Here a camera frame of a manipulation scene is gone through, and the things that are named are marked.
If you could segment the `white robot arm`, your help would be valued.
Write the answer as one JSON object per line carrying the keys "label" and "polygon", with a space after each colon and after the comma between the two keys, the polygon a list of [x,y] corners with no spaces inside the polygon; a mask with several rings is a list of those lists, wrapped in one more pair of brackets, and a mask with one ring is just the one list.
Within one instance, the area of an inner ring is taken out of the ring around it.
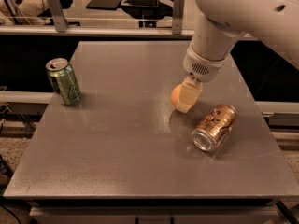
{"label": "white robot arm", "polygon": [[299,68],[299,0],[195,0],[200,10],[183,67],[186,78],[175,109],[186,113],[203,84],[229,61],[235,43],[249,34]]}

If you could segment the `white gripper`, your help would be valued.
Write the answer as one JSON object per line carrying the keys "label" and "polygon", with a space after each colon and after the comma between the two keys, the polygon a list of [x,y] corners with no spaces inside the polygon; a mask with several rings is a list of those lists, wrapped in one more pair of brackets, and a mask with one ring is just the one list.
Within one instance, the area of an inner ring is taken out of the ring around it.
{"label": "white gripper", "polygon": [[203,91],[201,82],[213,80],[227,60],[228,58],[220,61],[210,61],[198,55],[192,47],[188,47],[183,60],[183,68],[187,77],[179,85],[176,110],[187,113],[195,105]]}

